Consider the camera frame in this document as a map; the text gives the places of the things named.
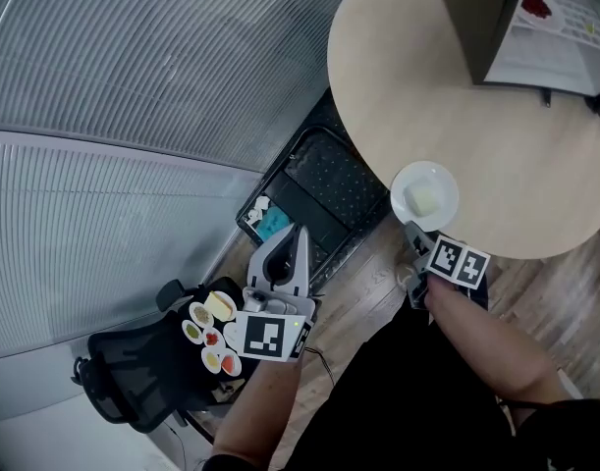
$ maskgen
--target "white bowl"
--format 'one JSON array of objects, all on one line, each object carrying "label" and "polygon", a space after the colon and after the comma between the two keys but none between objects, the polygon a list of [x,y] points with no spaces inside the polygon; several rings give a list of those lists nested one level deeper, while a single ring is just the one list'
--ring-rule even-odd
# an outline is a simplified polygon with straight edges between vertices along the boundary
[{"label": "white bowl", "polygon": [[228,347],[239,350],[239,327],[235,322],[226,323],[223,327],[223,337]]},{"label": "white bowl", "polygon": [[[214,356],[217,358],[217,366],[213,367],[211,364],[209,364],[205,357],[208,354],[214,354]],[[219,352],[211,347],[204,347],[201,350],[201,361],[203,362],[203,364],[205,365],[205,367],[212,373],[216,374],[219,373],[221,371],[221,358],[219,357]]]},{"label": "white bowl", "polygon": [[[213,334],[217,338],[217,342],[214,345],[209,345],[207,343],[206,337],[208,334]],[[201,334],[201,340],[203,341],[203,344],[210,349],[225,349],[225,340],[223,339],[223,335],[216,328],[204,328],[203,333]]]},{"label": "white bowl", "polygon": [[228,319],[226,319],[226,322],[228,321],[234,321],[237,317],[237,304],[234,302],[234,300],[232,299],[232,297],[227,294],[224,291],[217,291],[216,289],[213,290],[215,293],[217,293],[221,298],[223,298],[226,302],[228,302],[230,304],[230,307],[232,307],[232,313],[230,314],[230,317]]},{"label": "white bowl", "polygon": [[232,356],[232,359],[234,360],[234,370],[232,372],[227,372],[226,370],[223,370],[223,367],[221,367],[221,369],[230,377],[238,377],[243,371],[243,363],[241,363],[240,357],[232,349],[225,349],[219,354],[221,363],[223,363],[226,356]]},{"label": "white bowl", "polygon": [[[418,216],[405,199],[405,190],[412,183],[426,178],[436,190],[439,209],[427,216]],[[413,162],[403,168],[391,184],[391,206],[403,224],[416,222],[425,232],[439,231],[446,227],[459,209],[459,188],[450,172],[443,166],[429,161]]]},{"label": "white bowl", "polygon": [[[201,321],[199,318],[197,318],[195,316],[194,309],[197,309],[197,308],[201,308],[207,313],[208,317],[210,318],[209,322],[206,323],[204,321]],[[199,325],[200,328],[208,328],[208,327],[214,326],[214,316],[212,315],[212,312],[210,312],[208,309],[206,309],[203,306],[203,304],[200,302],[193,302],[193,303],[191,303],[191,305],[189,305],[189,314],[191,314],[191,319],[193,321],[195,321]]]},{"label": "white bowl", "polygon": [[[187,332],[187,328],[189,326],[194,327],[199,332],[198,339],[194,339],[193,337],[191,337],[189,335],[189,332]],[[189,321],[188,319],[185,319],[184,321],[182,321],[182,331],[184,332],[184,335],[186,335],[186,338],[188,340],[190,340],[192,343],[196,343],[197,345],[200,345],[201,343],[203,343],[203,335],[201,334],[201,328],[198,325],[196,325],[193,321]]]}]

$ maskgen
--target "black shirt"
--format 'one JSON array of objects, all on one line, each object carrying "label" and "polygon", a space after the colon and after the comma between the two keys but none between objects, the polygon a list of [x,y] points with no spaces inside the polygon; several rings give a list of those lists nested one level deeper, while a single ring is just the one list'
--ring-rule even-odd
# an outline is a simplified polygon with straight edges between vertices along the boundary
[{"label": "black shirt", "polygon": [[[539,407],[513,436],[496,396],[427,320],[404,305],[362,346],[302,434],[287,470],[547,471],[556,459],[558,465],[589,463],[577,471],[600,469],[600,461],[591,462],[600,459],[600,401]],[[598,407],[588,408],[590,402]],[[221,469],[252,467],[229,456],[204,466]]]}]

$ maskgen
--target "hand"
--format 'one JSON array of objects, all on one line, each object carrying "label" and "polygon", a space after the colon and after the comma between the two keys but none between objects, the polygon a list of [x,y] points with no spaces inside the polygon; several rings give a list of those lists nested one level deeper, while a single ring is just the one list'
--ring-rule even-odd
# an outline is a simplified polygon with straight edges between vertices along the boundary
[{"label": "hand", "polygon": [[455,285],[450,281],[446,281],[434,274],[428,274],[426,282],[428,284],[428,293],[424,298],[424,304],[428,310],[431,310],[437,302],[443,301],[457,292]]}]

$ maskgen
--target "food container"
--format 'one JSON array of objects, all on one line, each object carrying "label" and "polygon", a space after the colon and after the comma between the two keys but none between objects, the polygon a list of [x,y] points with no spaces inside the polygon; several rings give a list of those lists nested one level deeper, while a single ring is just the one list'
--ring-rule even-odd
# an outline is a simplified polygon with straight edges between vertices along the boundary
[{"label": "food container", "polygon": [[201,334],[203,344],[217,351],[225,349],[225,340],[223,335],[216,328],[204,328]]},{"label": "food container", "polygon": [[189,306],[189,314],[191,314],[191,319],[201,328],[211,328],[214,325],[214,316],[202,303],[191,303]]},{"label": "food container", "polygon": [[237,317],[237,304],[224,291],[211,291],[203,306],[222,322],[233,321]]},{"label": "food container", "polygon": [[196,343],[197,345],[203,343],[201,329],[193,321],[188,319],[182,321],[182,331],[184,332],[184,335],[186,335],[186,338],[192,343]]},{"label": "food container", "polygon": [[223,327],[223,338],[228,347],[239,350],[239,327],[234,321]]},{"label": "food container", "polygon": [[238,377],[243,370],[240,357],[231,349],[225,349],[221,354],[221,369],[230,377]]},{"label": "food container", "polygon": [[201,361],[210,372],[217,374],[221,371],[221,358],[216,349],[204,347],[201,350]]}]

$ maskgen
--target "black pants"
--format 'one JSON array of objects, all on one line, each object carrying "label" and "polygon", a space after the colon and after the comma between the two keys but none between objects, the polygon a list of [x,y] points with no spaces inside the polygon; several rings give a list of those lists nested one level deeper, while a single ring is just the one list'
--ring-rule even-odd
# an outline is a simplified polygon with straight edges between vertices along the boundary
[{"label": "black pants", "polygon": [[[487,307],[484,285],[470,297]],[[480,445],[510,437],[494,394],[437,324],[428,325],[428,313],[405,301],[355,355],[301,436],[287,469],[376,469],[405,456],[424,459],[419,469],[464,458],[473,464],[470,453]]]}]

